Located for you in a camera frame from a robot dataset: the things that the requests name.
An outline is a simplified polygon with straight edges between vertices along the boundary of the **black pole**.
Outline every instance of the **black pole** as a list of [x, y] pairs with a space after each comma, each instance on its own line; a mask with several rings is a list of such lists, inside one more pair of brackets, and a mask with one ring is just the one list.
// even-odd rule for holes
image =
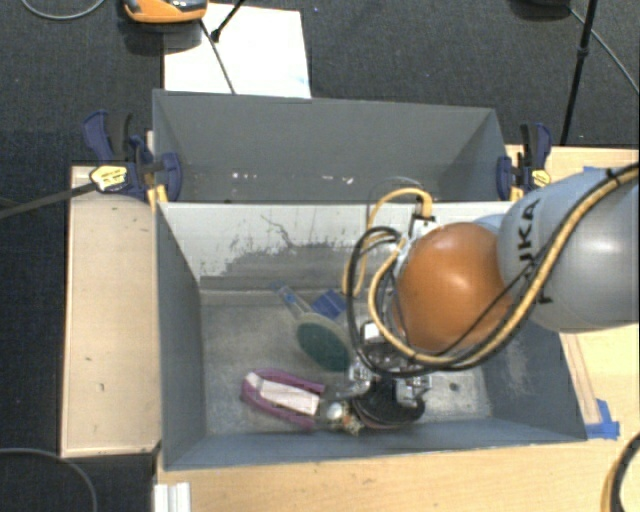
[[238, 11], [238, 9], [240, 9], [240, 7], [244, 2], [245, 0], [238, 0], [236, 2], [236, 5], [233, 6], [233, 9], [231, 9], [231, 12], [227, 14], [227, 17], [224, 20], [222, 20], [222, 23], [220, 23], [220, 26], [217, 29], [215, 29], [213, 32], [211, 32], [211, 40], [214, 43], [220, 42], [220, 34], [222, 34], [222, 29], [227, 25], [227, 23], [231, 21], [231, 18], [233, 18], [234, 14]]
[[571, 84], [569, 103], [567, 104], [567, 110], [564, 115], [564, 125], [562, 127], [562, 135], [560, 136], [561, 146], [565, 146], [567, 144], [569, 128], [571, 127], [571, 119], [573, 118], [573, 109], [576, 106], [576, 97], [578, 96], [580, 78], [582, 77], [582, 66], [584, 65], [584, 60], [587, 58], [587, 55], [589, 55], [589, 39], [591, 38], [593, 20], [596, 17], [597, 5], [598, 0], [589, 0], [587, 16], [584, 21], [584, 28], [582, 29], [582, 37], [580, 38], [580, 45], [578, 46], [578, 58], [576, 61], [576, 70], [573, 73], [573, 83]]

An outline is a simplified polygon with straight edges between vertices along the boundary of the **black cord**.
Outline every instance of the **black cord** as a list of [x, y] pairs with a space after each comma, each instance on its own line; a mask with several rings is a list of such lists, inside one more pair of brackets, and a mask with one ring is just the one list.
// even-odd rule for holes
[[62, 457], [59, 457], [55, 453], [47, 452], [44, 450], [38, 450], [36, 448], [0, 448], [0, 456], [11, 457], [14, 455], [20, 455], [20, 456], [35, 455], [36, 457], [51, 459], [58, 464], [66, 464], [80, 478], [82, 478], [82, 481], [86, 484], [87, 489], [89, 490], [89, 494], [91, 495], [91, 510], [92, 512], [98, 512], [98, 497], [96, 495], [96, 488], [91, 482], [91, 479], [89, 478], [89, 476], [84, 472], [84, 470], [80, 466], [78, 466], [74, 462], [71, 462], [68, 459], [63, 459]]
[[[569, 219], [569, 217], [571, 217], [571, 215], [582, 204], [582, 202], [588, 196], [590, 196], [595, 191], [600, 189], [606, 182], [608, 182], [610, 180], [619, 181], [620, 176], [622, 176], [623, 174], [625, 174], [627, 172], [630, 172], [631, 170], [633, 170], [633, 169], [635, 169], [637, 167], [638, 167], [638, 162], [635, 162], [633, 164], [630, 164], [630, 165], [627, 165], [625, 167], [622, 167], [622, 168], [618, 169], [615, 172], [609, 170], [607, 172], [606, 178], [600, 180], [597, 184], [595, 184], [594, 186], [589, 188], [589, 190], [587, 190], [581, 196], [581, 198], [578, 201], [576, 201], [576, 203], [565, 213], [564, 217], [558, 223], [558, 225], [554, 229], [553, 233], [551, 234], [551, 236], [549, 237], [547, 242], [540, 248], [540, 250], [536, 253], [536, 255], [529, 262], [529, 264], [527, 264], [525, 267], [523, 267], [523, 269], [518, 273], [518, 275], [516, 275], [509, 282], [509, 284], [503, 289], [503, 291], [500, 293], [500, 295], [498, 297], [496, 297], [493, 300], [493, 302], [491, 304], [489, 304], [489, 306], [487, 306], [487, 308], [485, 308], [485, 310], [480, 314], [480, 316], [473, 323], [473, 325], [458, 340], [456, 340], [451, 346], [449, 346], [447, 349], [445, 349], [444, 352], [441, 352], [441, 353], [438, 353], [438, 354], [430, 354], [430, 355], [444, 355], [445, 353], [451, 351], [456, 346], [458, 346], [464, 340], [464, 338], [469, 334], [469, 332], [471, 332], [473, 330], [473, 328], [475, 328], [475, 326], [478, 325], [478, 323], [481, 322], [484, 319], [484, 317], [486, 317], [486, 315], [495, 306], [495, 304], [506, 293], [508, 293], [510, 291], [510, 289], [513, 288], [525, 276], [526, 276], [526, 280], [527, 280], [527, 282], [525, 283], [525, 289], [526, 289], [528, 287], [528, 284], [531, 283], [532, 281], [534, 281], [537, 278], [537, 276], [539, 275], [539, 273], [540, 273], [540, 262], [546, 256], [546, 254], [547, 254], [547, 252], [549, 250], [549, 247], [551, 246], [553, 240], [555, 240], [557, 238], [559, 232], [561, 231], [563, 226], [566, 224], [566, 222]], [[354, 256], [356, 256], [356, 257], [358, 256], [357, 246], [356, 246], [356, 249], [354, 249]], [[348, 286], [351, 286], [350, 289], [353, 290], [353, 276], [350, 276], [350, 280], [348, 279], [347, 281], [348, 281]], [[478, 344], [475, 344], [472, 347], [469, 347], [468, 350], [464, 351], [463, 353], [461, 353], [460, 355], [455, 357], [452, 361], [449, 361], [447, 363], [431, 363], [431, 364], [426, 364], [426, 363], [422, 363], [422, 362], [419, 363], [425, 369], [425, 370], [423, 370], [422, 374], [424, 374], [425, 372], [433, 372], [433, 371], [439, 371], [439, 370], [447, 370], [447, 371], [468, 370], [470, 368], [473, 368], [473, 367], [478, 366], [479, 364], [483, 363], [489, 356], [493, 356], [493, 355], [497, 354], [498, 352], [500, 352], [508, 344], [508, 341], [511, 338], [513, 338], [513, 336], [515, 335], [515, 330], [512, 331], [511, 333], [509, 333], [508, 338], [505, 341], [505, 343], [501, 343], [500, 346], [496, 347], [496, 349], [493, 350], [492, 352], [490, 352], [489, 354], [486, 354], [485, 356], [483, 356], [480, 359], [478, 359], [476, 361], [473, 361], [471, 363], [463, 363], [464, 360], [466, 360], [469, 357], [473, 357], [474, 355], [478, 354], [480, 351], [485, 349], [487, 347], [487, 345], [489, 345], [489, 343], [491, 343], [493, 337], [497, 334], [497, 332], [500, 330], [502, 325], [504, 325], [504, 323], [506, 323], [507, 320], [512, 316], [513, 312], [516, 310], [516, 308], [519, 307], [519, 305], [520, 305], [520, 301], [515, 301], [510, 306], [509, 311], [505, 315], [504, 319], [500, 322], [500, 324], [496, 328], [494, 328], [492, 333], [489, 336], [487, 336], [487, 338], [485, 338], [482, 342], [480, 342]], [[528, 308], [528, 311], [526, 312], [525, 316], [522, 319], [523, 321], [526, 320], [526, 318], [528, 318], [528, 316], [531, 313], [532, 309], [533, 309], [533, 304]]]
[[385, 226], [376, 226], [368, 229], [364, 232], [364, 234], [358, 239], [356, 242], [353, 251], [351, 253], [351, 257], [349, 258], [349, 262], [347, 264], [347, 276], [346, 276], [346, 290], [345, 290], [345, 302], [347, 305], [346, 308], [346, 316], [347, 323], [349, 327], [349, 335], [351, 338], [351, 344], [353, 346], [354, 352], [358, 355], [362, 363], [373, 373], [379, 375], [382, 378], [412, 378], [419, 377], [425, 374], [424, 369], [415, 370], [415, 371], [389, 371], [383, 370], [381, 368], [376, 367], [368, 358], [367, 354], [363, 350], [362, 347], [362, 337], [358, 325], [356, 324], [355, 317], [355, 308], [354, 308], [354, 294], [353, 291], [355, 289], [355, 275], [358, 266], [358, 262], [362, 257], [362, 247], [364, 246], [366, 240], [376, 233], [387, 233], [391, 237], [393, 237], [393, 241], [398, 242], [402, 235], [391, 227]]
[[38, 208], [42, 208], [43, 206], [59, 203], [60, 201], [66, 201], [68, 199], [81, 196], [88, 192], [94, 192], [95, 190], [96, 186], [94, 183], [87, 183], [85, 185], [72, 188], [71, 190], [64, 190], [62, 192], [57, 192], [49, 196], [41, 197], [40, 199], [35, 199], [34, 201], [29, 201], [28, 203], [5, 208], [4, 210], [0, 210], [0, 220], [6, 219], [8, 217], [13, 217], [14, 215], [19, 215], [20, 213], [36, 210]]
[[631, 465], [631, 461], [640, 450], [640, 432], [631, 438], [629, 443], [622, 451], [622, 455], [615, 467], [613, 474], [613, 480], [611, 482], [611, 493], [609, 494], [609, 512], [624, 512], [622, 506], [622, 497], [620, 491], [622, 490], [622, 482], [624, 476], [627, 473], [627, 469]]
[[[586, 23], [585, 19], [582, 16], [580, 16], [577, 12], [575, 12], [573, 9], [571, 9], [571, 7], [569, 7], [569, 12], [573, 15], [574, 18], [576, 18], [583, 25]], [[622, 72], [622, 74], [627, 79], [627, 81], [629, 82], [633, 90], [636, 92], [636, 94], [640, 96], [640, 89], [638, 89], [638, 84], [635, 83], [635, 81], [631, 77], [631, 74], [629, 73], [629, 71], [627, 71], [627, 68], [625, 68], [624, 64], [622, 64], [618, 56], [615, 53], [613, 53], [613, 50], [609, 47], [609, 45], [607, 45], [607, 43], [604, 42], [600, 34], [598, 34], [593, 29], [591, 29], [591, 34], [593, 35], [593, 38], [596, 41], [598, 41], [598, 43], [600, 43], [600, 46], [602, 46], [603, 50], [607, 53], [607, 55], [611, 57], [611, 60], [613, 60], [615, 65], [618, 66], [618, 69]]]
[[227, 68], [225, 67], [224, 62], [222, 62], [222, 57], [220, 57], [220, 53], [218, 52], [218, 47], [216, 45], [216, 41], [214, 41], [214, 39], [209, 34], [209, 31], [207, 30], [207, 26], [204, 24], [204, 21], [202, 21], [202, 19], [200, 19], [199, 23], [200, 23], [200, 28], [204, 32], [204, 36], [207, 38], [207, 40], [209, 41], [209, 44], [211, 45], [211, 48], [213, 49], [213, 53], [216, 56], [216, 59], [218, 61], [218, 65], [220, 66], [220, 70], [222, 71], [222, 74], [224, 75], [224, 79], [227, 82], [227, 86], [229, 87], [229, 91], [231, 92], [231, 94], [233, 94], [235, 96], [237, 94], [236, 90], [233, 88], [233, 83], [231, 83], [231, 79], [229, 78], [229, 74], [227, 73]]

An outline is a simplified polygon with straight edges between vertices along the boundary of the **yellow cable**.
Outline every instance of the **yellow cable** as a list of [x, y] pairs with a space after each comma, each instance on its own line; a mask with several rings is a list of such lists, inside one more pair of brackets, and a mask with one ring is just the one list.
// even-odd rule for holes
[[[386, 203], [388, 203], [392, 199], [395, 199], [396, 197], [405, 196], [405, 195], [419, 196], [420, 199], [422, 200], [420, 215], [422, 215], [423, 217], [431, 216], [433, 199], [431, 198], [431, 195], [428, 192], [425, 192], [424, 190], [417, 187], [399, 188], [397, 190], [393, 190], [389, 192], [388, 194], [382, 196], [378, 200], [378, 202], [373, 207], [373, 210], [371, 210], [369, 218], [367, 219], [366, 229], [368, 230], [373, 227], [373, 221], [375, 220], [376, 215]], [[371, 237], [370, 239], [365, 240], [365, 242], [362, 245], [362, 250], [364, 251], [370, 244], [380, 240], [384, 236], [387, 236], [387, 235], [386, 234], [376, 235], [374, 237]], [[360, 263], [360, 272], [358, 274], [358, 281], [356, 282], [356, 285], [353, 289], [354, 297], [357, 297], [360, 294], [360, 291], [362, 290], [362, 285], [364, 284], [364, 279], [366, 274], [367, 260], [368, 258], [367, 258], [367, 255], [365, 254], [362, 257], [362, 262]], [[344, 272], [342, 274], [342, 293], [344, 295], [347, 294], [347, 269], [348, 268], [349, 268], [349, 263], [347, 262], [344, 268]]]
[[[474, 364], [479, 362], [485, 355], [490, 353], [491, 351], [498, 348], [502, 345], [507, 339], [512, 330], [514, 330], [520, 321], [526, 315], [527, 310], [531, 306], [531, 304], [536, 300], [540, 290], [544, 286], [545, 281], [547, 280], [553, 266], [555, 265], [557, 259], [560, 256], [561, 250], [566, 244], [569, 236], [575, 229], [575, 226], [578, 222], [586, 215], [586, 213], [593, 208], [603, 197], [611, 193], [613, 190], [619, 188], [621, 185], [632, 181], [633, 179], [638, 177], [638, 169], [635, 168], [621, 176], [617, 179], [612, 179], [604, 183], [597, 190], [593, 191], [588, 197], [586, 197], [573, 211], [573, 213], [566, 220], [565, 224], [562, 226], [560, 232], [558, 233], [556, 239], [551, 244], [546, 256], [542, 260], [539, 272], [536, 278], [531, 282], [527, 291], [525, 292], [522, 300], [518, 304], [518, 307], [513, 311], [507, 321], [502, 325], [502, 327], [498, 330], [498, 332], [493, 336], [491, 341], [487, 343], [487, 345], [482, 348], [478, 353], [474, 354], [470, 358], [462, 361], [456, 361], [457, 357], [455, 356], [433, 356], [428, 355], [422, 352], [418, 352], [413, 348], [405, 345], [399, 338], [397, 338], [387, 327], [382, 323], [380, 319], [376, 307], [375, 307], [375, 295], [376, 290], [380, 284], [380, 280], [384, 273], [393, 265], [393, 263], [397, 260], [398, 254], [401, 248], [406, 244], [406, 239], [403, 239], [395, 251], [387, 260], [382, 264], [382, 266], [378, 269], [378, 271], [374, 274], [373, 279], [371, 280], [371, 285], [369, 287], [369, 295], [368, 295], [368, 309], [369, 314], [371, 315], [372, 320], [376, 324], [376, 327], [380, 330], [380, 333], [384, 336], [384, 338], [391, 343], [396, 349], [398, 349], [401, 353], [406, 355], [409, 359], [416, 361], [418, 363], [423, 364], [438, 364], [438, 365], [446, 365], [450, 363], [452, 364], [452, 368], [456, 368], [458, 366], [466, 366], [468, 364]], [[379, 207], [374, 209], [372, 212], [372, 216], [374, 213], [377, 213]]]

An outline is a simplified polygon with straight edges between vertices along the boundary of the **gray bin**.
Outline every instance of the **gray bin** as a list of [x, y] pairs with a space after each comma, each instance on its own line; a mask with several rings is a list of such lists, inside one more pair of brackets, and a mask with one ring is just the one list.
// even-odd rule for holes
[[[586, 438], [559, 337], [530, 323], [481, 367], [435, 374], [424, 417], [402, 430], [301, 432], [240, 400], [242, 378], [255, 368], [328, 385], [344, 378], [307, 358], [293, 318], [268, 285], [284, 280], [309, 301], [337, 288], [364, 231], [372, 185], [393, 175], [419, 179], [440, 197], [434, 213], [442, 222], [504, 211], [504, 203], [468, 202], [496, 198], [495, 162], [504, 146], [492, 111], [160, 91], [154, 100], [156, 152], [177, 151], [186, 172], [180, 201], [156, 214], [165, 469]], [[256, 124], [263, 115], [273, 122]], [[358, 143], [344, 143], [356, 134]], [[397, 145], [402, 150], [394, 153]], [[250, 168], [264, 181], [251, 178]], [[220, 204], [226, 200], [240, 204]], [[404, 229], [409, 211], [391, 205], [380, 222]]]

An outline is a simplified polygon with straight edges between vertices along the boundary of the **black cable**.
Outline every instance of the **black cable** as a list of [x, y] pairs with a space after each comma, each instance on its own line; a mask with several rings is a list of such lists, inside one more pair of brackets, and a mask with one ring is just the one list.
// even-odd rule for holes
[[35, 14], [36, 16], [38, 16], [40, 18], [44, 18], [45, 20], [72, 21], [72, 20], [77, 20], [78, 18], [82, 18], [83, 16], [86, 16], [88, 14], [91, 14], [98, 7], [100, 7], [105, 2], [105, 0], [97, 0], [97, 2], [95, 4], [93, 4], [91, 7], [85, 9], [84, 11], [75, 13], [75, 14], [49, 14], [49, 13], [46, 13], [46, 12], [43, 12], [43, 11], [40, 11], [40, 10], [36, 9], [29, 2], [27, 2], [27, 0], [20, 0], [20, 2], [22, 3], [22, 5], [25, 6], [25, 8], [31, 14]]
[[349, 334], [351, 338], [351, 344], [353, 346], [354, 352], [358, 355], [362, 363], [373, 373], [379, 375], [382, 378], [412, 378], [419, 377], [425, 374], [425, 370], [416, 370], [416, 371], [388, 371], [383, 370], [381, 368], [377, 368], [368, 358], [367, 354], [365, 354], [362, 344], [361, 344], [361, 335], [360, 330], [356, 324], [355, 318], [355, 309], [354, 309], [354, 295], [353, 290], [355, 289], [355, 275], [357, 270], [358, 261], [361, 258], [362, 247], [364, 246], [366, 240], [373, 234], [376, 233], [388, 233], [391, 235], [394, 240], [397, 242], [401, 238], [401, 234], [393, 228], [376, 226], [368, 229], [364, 232], [364, 234], [358, 239], [356, 242], [353, 251], [351, 253], [351, 257], [349, 258], [349, 262], [347, 264], [347, 279], [346, 279], [346, 290], [345, 290], [345, 302], [346, 302], [346, 316], [347, 323], [349, 327]]
[[[638, 162], [635, 162], [633, 164], [630, 164], [630, 165], [627, 165], [625, 167], [622, 167], [622, 168], [618, 169], [616, 172], [612, 172], [611, 170], [609, 170], [609, 172], [607, 173], [606, 178], [600, 180], [594, 186], [589, 188], [584, 194], [582, 194], [581, 198], [578, 201], [576, 201], [574, 203], [574, 205], [565, 213], [565, 215], [560, 220], [560, 222], [558, 223], [558, 225], [556, 226], [556, 228], [552, 232], [551, 236], [547, 240], [547, 242], [540, 248], [540, 250], [533, 257], [533, 259], [529, 262], [529, 264], [526, 265], [525, 267], [523, 267], [523, 269], [518, 273], [518, 275], [514, 279], [512, 279], [511, 282], [505, 287], [505, 289], [501, 292], [501, 294], [498, 297], [496, 297], [496, 299], [494, 299], [494, 301], [483, 311], [483, 313], [481, 313], [481, 315], [474, 322], [472, 327], [469, 328], [456, 342], [454, 342], [453, 345], [448, 347], [446, 349], [446, 352], [449, 352], [455, 346], [459, 345], [459, 343], [462, 342], [462, 340], [469, 334], [469, 332], [471, 330], [473, 330], [473, 328], [489, 313], [491, 308], [493, 306], [495, 306], [495, 303], [497, 303], [497, 301], [499, 301], [513, 286], [515, 286], [516, 283], [520, 279], [522, 279], [523, 277], [526, 276], [527, 284], [528, 284], [528, 283], [531, 283], [532, 281], [534, 281], [538, 277], [539, 272], [540, 272], [540, 262], [546, 256], [546, 254], [547, 254], [547, 252], [549, 250], [549, 247], [551, 246], [553, 240], [555, 240], [557, 238], [559, 232], [562, 230], [562, 228], [565, 225], [565, 223], [567, 222], [567, 220], [576, 211], [576, 209], [580, 207], [582, 202], [587, 197], [589, 197], [595, 191], [599, 190], [608, 181], [610, 181], [610, 180], [619, 181], [619, 177], [620, 176], [622, 176], [623, 174], [625, 174], [627, 172], [632, 171], [633, 169], [635, 169], [637, 167], [638, 167]], [[449, 361], [447, 363], [440, 363], [440, 364], [438, 364], [438, 363], [427, 364], [427, 363], [422, 363], [422, 362], [420, 362], [419, 364], [422, 365], [425, 368], [425, 370], [429, 371], [429, 372], [431, 372], [431, 371], [439, 371], [439, 370], [463, 371], [463, 370], [467, 370], [467, 369], [473, 368], [473, 367], [481, 364], [482, 362], [484, 362], [489, 357], [489, 355], [493, 356], [496, 353], [498, 353], [500, 350], [502, 350], [507, 345], [508, 341], [515, 335], [515, 330], [512, 331], [511, 333], [509, 333], [508, 338], [506, 339], [506, 341], [504, 343], [501, 343], [498, 347], [496, 347], [495, 350], [493, 350], [490, 354], [486, 354], [485, 356], [481, 357], [480, 359], [478, 359], [476, 361], [473, 361], [473, 362], [470, 362], [470, 363], [464, 363], [463, 361], [468, 359], [469, 357], [473, 357], [474, 355], [476, 355], [480, 351], [482, 351], [484, 348], [486, 348], [487, 345], [489, 345], [489, 343], [492, 342], [493, 337], [499, 332], [499, 330], [501, 329], [502, 325], [504, 325], [504, 323], [507, 322], [507, 320], [512, 316], [513, 312], [516, 310], [517, 307], [519, 307], [519, 305], [520, 305], [520, 301], [515, 301], [510, 306], [509, 311], [507, 312], [507, 314], [505, 315], [503, 320], [500, 322], [500, 324], [497, 327], [494, 328], [492, 333], [489, 336], [487, 336], [487, 338], [485, 338], [482, 342], [480, 342], [478, 344], [475, 344], [472, 347], [469, 347], [468, 350], [466, 350], [465, 352], [461, 353], [459, 356], [454, 358], [452, 361]], [[530, 314], [532, 309], [533, 309], [533, 304], [528, 308], [528, 311], [526, 312], [525, 316], [522, 319], [523, 321], [526, 320], [526, 318], [528, 318], [528, 316], [529, 316], [529, 314]]]
[[622, 482], [624, 481], [624, 476], [631, 465], [631, 461], [636, 456], [638, 451], [640, 450], [640, 432], [638, 432], [631, 440], [627, 443], [624, 450], [622, 451], [622, 455], [618, 459], [618, 462], [615, 467], [615, 471], [613, 473], [613, 480], [611, 482], [611, 492], [609, 494], [609, 512], [624, 512], [624, 507], [622, 506], [622, 497], [620, 495], [620, 491], [622, 490]]
[[[574, 18], [576, 18], [583, 25], [586, 23], [585, 19], [582, 16], [580, 16], [577, 12], [575, 12], [573, 9], [571, 9], [571, 7], [569, 7], [569, 12], [573, 15]], [[604, 42], [604, 40], [602, 39], [600, 34], [598, 34], [598, 32], [591, 29], [591, 34], [593, 35], [593, 38], [596, 41], [598, 41], [598, 43], [600, 43], [600, 46], [602, 46], [603, 50], [607, 53], [607, 55], [611, 57], [611, 60], [613, 60], [614, 64], [618, 66], [618, 69], [622, 72], [622, 74], [627, 79], [627, 81], [629, 82], [633, 90], [636, 92], [636, 94], [640, 96], [640, 89], [638, 89], [638, 84], [635, 83], [635, 81], [633, 80], [633, 77], [631, 76], [629, 71], [627, 71], [627, 68], [620, 61], [618, 56], [613, 52], [613, 50], [609, 47], [609, 45], [607, 45], [607, 43]]]
[[10, 457], [13, 455], [35, 455], [36, 457], [44, 457], [46, 459], [51, 459], [58, 464], [66, 464], [70, 467], [86, 484], [87, 489], [89, 490], [89, 494], [91, 495], [91, 510], [92, 512], [98, 512], [98, 496], [96, 494], [96, 488], [89, 476], [84, 472], [84, 470], [71, 462], [68, 459], [63, 459], [59, 457], [55, 453], [47, 452], [44, 450], [39, 450], [36, 448], [0, 448], [0, 456]]
[[561, 146], [565, 146], [567, 144], [567, 138], [569, 137], [569, 129], [571, 128], [571, 120], [573, 118], [573, 109], [575, 108], [576, 99], [578, 97], [578, 88], [580, 87], [580, 78], [582, 77], [582, 68], [584, 66], [584, 61], [587, 58], [587, 55], [589, 55], [589, 39], [591, 38], [593, 20], [596, 16], [597, 6], [598, 0], [589, 0], [589, 4], [587, 5], [587, 16], [584, 23], [584, 29], [582, 30], [580, 45], [578, 46], [578, 56], [576, 60], [576, 67], [573, 72], [573, 81], [571, 83], [571, 92], [569, 93], [569, 102], [567, 104], [567, 110], [564, 115], [562, 134], [560, 135]]
[[[527, 281], [530, 283], [532, 281], [534, 281], [539, 273], [540, 273], [540, 265], [539, 262], [544, 259], [544, 256], [546, 255], [546, 252], [548, 251], [548, 248], [550, 247], [551, 243], [553, 240], [555, 240], [559, 234], [559, 232], [562, 230], [563, 226], [565, 225], [565, 223], [567, 222], [567, 220], [569, 219], [569, 217], [571, 217], [571, 215], [576, 211], [577, 208], [580, 207], [580, 205], [582, 204], [582, 202], [589, 197], [591, 194], [593, 194], [594, 192], [596, 192], [598, 189], [600, 189], [605, 183], [607, 183], [610, 180], [614, 180], [617, 181], [619, 179], [619, 177], [627, 172], [632, 171], [633, 169], [638, 167], [638, 162], [635, 162], [633, 164], [627, 165], [625, 167], [620, 168], [617, 172], [609, 172], [607, 173], [607, 177], [600, 180], [598, 183], [596, 183], [593, 187], [591, 187], [589, 190], [587, 190], [584, 194], [582, 194], [582, 196], [580, 197], [580, 199], [578, 201], [576, 201], [574, 203], [574, 205], [565, 213], [565, 215], [563, 216], [563, 218], [560, 220], [560, 222], [558, 222], [558, 225], [556, 226], [556, 228], [553, 230], [553, 233], [551, 234], [551, 236], [549, 237], [549, 239], [547, 240], [547, 242], [545, 243], [545, 245], [538, 251], [538, 253], [534, 256], [533, 260], [530, 262], [530, 265], [532, 264], [532, 268], [534, 269], [533, 272], [527, 276]], [[566, 247], [566, 243], [565, 245], [560, 249], [560, 253], [562, 253], [562, 251], [564, 250], [564, 247]], [[472, 347], [474, 350], [472, 351], [472, 353], [470, 354], [471, 356], [477, 354], [482, 348], [486, 347], [488, 345], [488, 343], [491, 341], [491, 339], [493, 338], [493, 336], [500, 330], [500, 327], [507, 321], [507, 319], [511, 316], [511, 314], [513, 313], [513, 311], [515, 310], [516, 307], [519, 306], [519, 302], [514, 302], [514, 304], [512, 304], [512, 306], [509, 309], [509, 312], [507, 313], [507, 315], [505, 315], [505, 318], [503, 319], [502, 322], [500, 322], [500, 324], [494, 329], [494, 331], [480, 344]], [[531, 310], [533, 309], [534, 304], [532, 304], [527, 312], [527, 315], [523, 318], [523, 320], [526, 319], [526, 317], [528, 317], [528, 315], [530, 314]], [[509, 334], [509, 337], [513, 337], [515, 333], [512, 332]], [[502, 343], [499, 347], [497, 347], [492, 353], [491, 355], [495, 355], [496, 353], [498, 353], [502, 348], [504, 348], [507, 345], [507, 343]], [[449, 368], [447, 367], [447, 370], [466, 370], [469, 368], [472, 368], [474, 366], [477, 366], [478, 364], [481, 364], [482, 362], [484, 362], [487, 357], [489, 357], [489, 355], [485, 355], [484, 357], [482, 357], [481, 359], [479, 359], [478, 361], [475, 361], [473, 363], [469, 363], [469, 364], [460, 364], [460, 365], [456, 365], [453, 368]]]
[[218, 60], [218, 65], [220, 66], [220, 70], [222, 71], [222, 74], [224, 75], [224, 79], [227, 82], [229, 91], [231, 92], [231, 94], [235, 96], [237, 93], [236, 93], [236, 90], [233, 88], [233, 83], [231, 83], [231, 78], [229, 78], [229, 74], [227, 73], [227, 68], [225, 67], [224, 62], [222, 62], [222, 57], [220, 57], [220, 53], [218, 52], [218, 47], [216, 45], [217, 41], [214, 41], [214, 39], [211, 37], [211, 35], [207, 30], [207, 26], [204, 24], [204, 21], [202, 19], [199, 20], [199, 23], [200, 23], [200, 28], [202, 28], [202, 31], [204, 32], [204, 36], [209, 41], [209, 44], [213, 49], [213, 53], [215, 54], [216, 59]]
[[42, 208], [43, 206], [59, 203], [60, 201], [67, 201], [74, 197], [87, 194], [88, 192], [94, 192], [95, 190], [96, 186], [94, 183], [87, 183], [70, 190], [63, 190], [62, 192], [57, 192], [49, 196], [41, 197], [40, 199], [35, 199], [34, 201], [29, 201], [28, 203], [5, 208], [4, 210], [0, 210], [0, 220], [13, 217], [14, 215], [19, 215], [31, 210], [36, 210], [38, 208]]

